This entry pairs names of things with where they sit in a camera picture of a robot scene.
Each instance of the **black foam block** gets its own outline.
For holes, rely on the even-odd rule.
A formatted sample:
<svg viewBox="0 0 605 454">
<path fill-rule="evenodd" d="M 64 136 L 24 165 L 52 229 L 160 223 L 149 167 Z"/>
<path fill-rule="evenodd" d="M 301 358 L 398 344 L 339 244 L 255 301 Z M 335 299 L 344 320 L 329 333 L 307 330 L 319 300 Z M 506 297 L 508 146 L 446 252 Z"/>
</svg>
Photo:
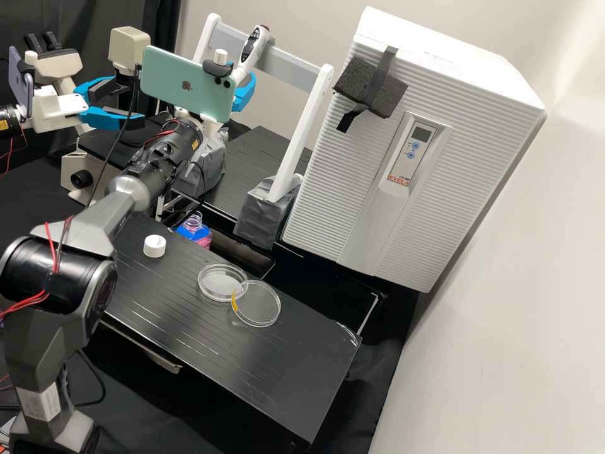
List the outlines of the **black foam block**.
<svg viewBox="0 0 605 454">
<path fill-rule="evenodd" d="M 364 95 L 375 72 L 375 65 L 359 57 L 353 57 L 340 75 L 334 90 L 357 103 L 364 103 Z M 369 104 L 370 112 L 381 118 L 389 118 L 407 88 L 406 83 L 387 74 L 376 96 Z"/>
</svg>

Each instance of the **gray robotic arm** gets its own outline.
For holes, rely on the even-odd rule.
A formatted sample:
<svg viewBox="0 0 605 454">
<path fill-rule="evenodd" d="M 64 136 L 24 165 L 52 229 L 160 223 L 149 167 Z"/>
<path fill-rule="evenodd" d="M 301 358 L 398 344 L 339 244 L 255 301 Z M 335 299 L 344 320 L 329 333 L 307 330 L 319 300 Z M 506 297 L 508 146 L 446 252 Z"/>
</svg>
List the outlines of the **gray robotic arm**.
<svg viewBox="0 0 605 454">
<path fill-rule="evenodd" d="M 66 361 L 88 343 L 111 299 L 117 282 L 114 236 L 131 213 L 150 208 L 170 187 L 203 142 L 195 122 L 175 123 L 171 133 L 136 153 L 103 199 L 73 217 L 57 272 L 51 272 L 45 226 L 13 242 L 0 259 L 5 298 L 21 301 L 41 289 L 49 294 L 4 321 L 8 371 L 21 406 L 11 428 L 11 453 L 89 453 L 96 447 L 98 430 L 71 402 Z M 49 231 L 56 242 L 64 223 L 50 224 Z"/>
</svg>

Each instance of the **mint green smartphone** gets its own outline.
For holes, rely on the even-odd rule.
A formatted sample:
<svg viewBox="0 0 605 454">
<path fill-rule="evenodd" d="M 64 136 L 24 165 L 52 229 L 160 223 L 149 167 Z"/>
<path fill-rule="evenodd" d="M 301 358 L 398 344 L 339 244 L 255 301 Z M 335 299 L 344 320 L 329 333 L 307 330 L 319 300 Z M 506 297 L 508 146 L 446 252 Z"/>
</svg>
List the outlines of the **mint green smartphone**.
<svg viewBox="0 0 605 454">
<path fill-rule="evenodd" d="M 147 46 L 143 53 L 141 90 L 190 112 L 226 123 L 233 106 L 235 80 L 231 76 L 215 78 L 200 64 Z"/>
</svg>

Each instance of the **clear plastic dish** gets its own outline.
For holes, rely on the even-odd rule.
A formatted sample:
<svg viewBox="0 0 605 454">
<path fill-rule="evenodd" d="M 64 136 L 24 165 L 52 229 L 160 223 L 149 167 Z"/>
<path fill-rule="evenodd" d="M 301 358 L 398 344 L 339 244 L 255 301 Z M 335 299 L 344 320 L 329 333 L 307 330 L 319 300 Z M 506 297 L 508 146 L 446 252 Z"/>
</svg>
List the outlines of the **clear plastic dish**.
<svg viewBox="0 0 605 454">
<path fill-rule="evenodd" d="M 206 265 L 197 275 L 197 284 L 202 293 L 214 301 L 227 303 L 232 295 L 240 298 L 246 293 L 246 274 L 231 264 Z"/>
<path fill-rule="evenodd" d="M 232 295 L 233 312 L 242 322 L 253 327 L 273 325 L 282 309 L 278 294 L 263 281 L 245 281 L 242 285 L 246 291 L 240 296 Z"/>
</svg>

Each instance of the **white wall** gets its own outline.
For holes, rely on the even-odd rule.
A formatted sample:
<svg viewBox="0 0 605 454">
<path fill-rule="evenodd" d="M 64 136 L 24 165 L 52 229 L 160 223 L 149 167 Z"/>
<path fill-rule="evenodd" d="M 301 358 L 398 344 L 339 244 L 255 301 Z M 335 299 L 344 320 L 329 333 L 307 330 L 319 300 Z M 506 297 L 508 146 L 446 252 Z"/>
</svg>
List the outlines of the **white wall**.
<svg viewBox="0 0 605 454">
<path fill-rule="evenodd" d="M 401 354 L 371 454 L 605 452 L 605 2 L 558 102 Z"/>
<path fill-rule="evenodd" d="M 340 73 L 361 12 L 374 6 L 508 58 L 527 77 L 550 106 L 553 88 L 541 80 L 552 61 L 548 49 L 556 45 L 577 13 L 579 0 L 183 0 L 177 53 L 191 58 L 206 16 L 248 31 L 263 23 L 277 45 L 317 65 L 330 63 Z M 306 93 L 261 74 L 246 110 L 234 119 L 265 126 L 291 137 Z M 308 142 L 313 147 L 328 100 Z"/>
</svg>

